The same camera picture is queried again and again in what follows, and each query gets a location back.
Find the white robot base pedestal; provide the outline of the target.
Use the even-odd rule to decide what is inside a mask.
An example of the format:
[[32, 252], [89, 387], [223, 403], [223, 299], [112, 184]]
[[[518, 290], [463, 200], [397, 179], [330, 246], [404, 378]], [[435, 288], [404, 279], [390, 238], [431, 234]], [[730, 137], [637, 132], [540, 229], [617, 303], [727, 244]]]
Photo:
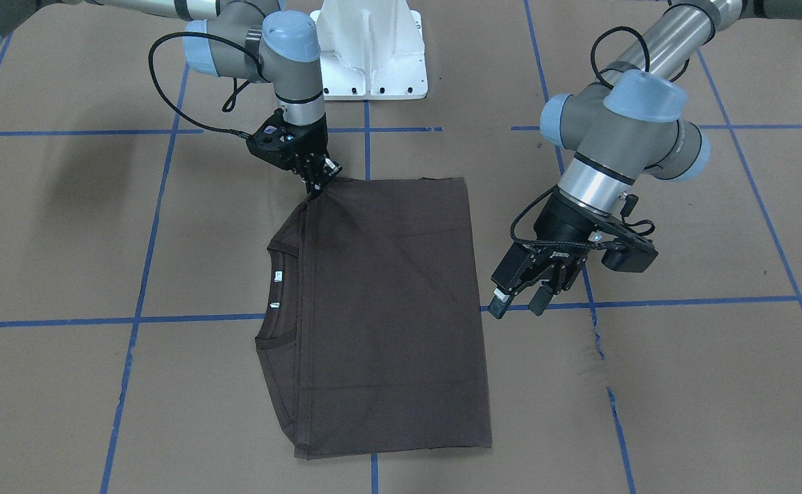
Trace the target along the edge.
[[325, 1], [310, 18], [328, 101], [427, 97], [422, 17], [407, 1]]

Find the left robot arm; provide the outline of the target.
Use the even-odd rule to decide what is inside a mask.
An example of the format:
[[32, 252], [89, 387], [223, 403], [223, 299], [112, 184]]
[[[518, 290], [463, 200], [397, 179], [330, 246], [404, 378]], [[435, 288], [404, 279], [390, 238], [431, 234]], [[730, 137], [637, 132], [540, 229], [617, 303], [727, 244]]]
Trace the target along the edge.
[[579, 94], [549, 98], [541, 134], [574, 153], [557, 184], [536, 198], [543, 209], [534, 237], [517, 237], [492, 274], [488, 312], [501, 318], [514, 297], [535, 285], [528, 309], [541, 315], [569, 290], [592, 251], [611, 271], [645, 272], [658, 252], [650, 235], [627, 222], [638, 203], [630, 193], [642, 174], [658, 180], [696, 177], [710, 159], [710, 141], [683, 116], [688, 97], [676, 84], [690, 57], [740, 19], [802, 20], [802, 1], [674, 1], [651, 28], [627, 27], [636, 43], [605, 67], [590, 49], [594, 81]]

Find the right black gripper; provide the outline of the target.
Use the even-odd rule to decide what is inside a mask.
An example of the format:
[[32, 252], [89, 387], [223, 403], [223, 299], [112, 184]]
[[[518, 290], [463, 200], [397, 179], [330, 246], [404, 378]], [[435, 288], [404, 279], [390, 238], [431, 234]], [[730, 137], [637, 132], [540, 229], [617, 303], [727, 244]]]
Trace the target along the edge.
[[322, 188], [343, 171], [343, 166], [329, 158], [327, 118], [322, 117], [303, 126], [305, 132], [296, 141], [300, 167], [297, 173], [293, 172], [306, 180], [306, 201], [310, 201], [315, 200], [322, 193]]

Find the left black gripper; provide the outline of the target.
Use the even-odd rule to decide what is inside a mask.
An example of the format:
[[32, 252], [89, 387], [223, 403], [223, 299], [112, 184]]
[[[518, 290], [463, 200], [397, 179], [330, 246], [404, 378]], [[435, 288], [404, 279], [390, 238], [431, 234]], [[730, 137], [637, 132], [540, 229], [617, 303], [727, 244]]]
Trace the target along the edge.
[[[545, 206], [533, 225], [534, 237], [521, 237], [517, 234], [520, 221], [543, 201]], [[501, 320], [517, 295], [540, 284], [528, 310], [542, 316], [554, 295], [572, 287], [590, 251], [605, 250], [606, 241], [593, 241], [593, 233], [594, 225], [557, 191], [536, 197], [510, 223], [512, 244], [491, 275], [495, 290], [486, 311]]]

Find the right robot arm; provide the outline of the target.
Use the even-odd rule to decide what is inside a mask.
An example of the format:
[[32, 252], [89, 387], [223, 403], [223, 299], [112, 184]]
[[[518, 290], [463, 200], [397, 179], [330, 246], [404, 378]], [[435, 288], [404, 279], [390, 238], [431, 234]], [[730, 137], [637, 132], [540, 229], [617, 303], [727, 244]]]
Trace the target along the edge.
[[185, 21], [183, 31], [157, 38], [148, 52], [151, 82], [163, 102], [169, 98], [154, 58], [163, 43], [179, 38], [190, 69], [235, 81], [226, 109], [251, 84], [271, 84], [277, 104], [253, 132], [206, 125], [172, 104], [178, 118], [244, 140], [257, 159], [297, 175], [307, 200], [316, 199], [342, 171], [328, 150], [321, 47], [309, 15], [288, 10], [283, 1], [107, 1], [106, 6]]

